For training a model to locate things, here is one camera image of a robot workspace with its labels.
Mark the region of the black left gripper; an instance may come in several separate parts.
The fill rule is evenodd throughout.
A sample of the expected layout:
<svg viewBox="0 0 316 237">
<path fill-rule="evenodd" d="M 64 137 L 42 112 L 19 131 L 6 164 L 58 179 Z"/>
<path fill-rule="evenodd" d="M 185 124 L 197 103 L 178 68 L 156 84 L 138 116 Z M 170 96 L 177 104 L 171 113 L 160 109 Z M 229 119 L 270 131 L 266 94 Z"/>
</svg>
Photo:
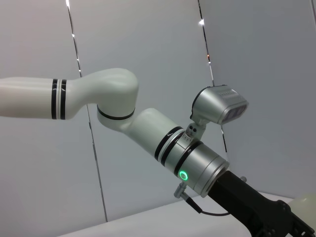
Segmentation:
<svg viewBox="0 0 316 237">
<path fill-rule="evenodd" d="M 253 237 L 315 237 L 316 207 L 270 200 L 226 171 L 208 196 L 239 220 Z"/>
</svg>

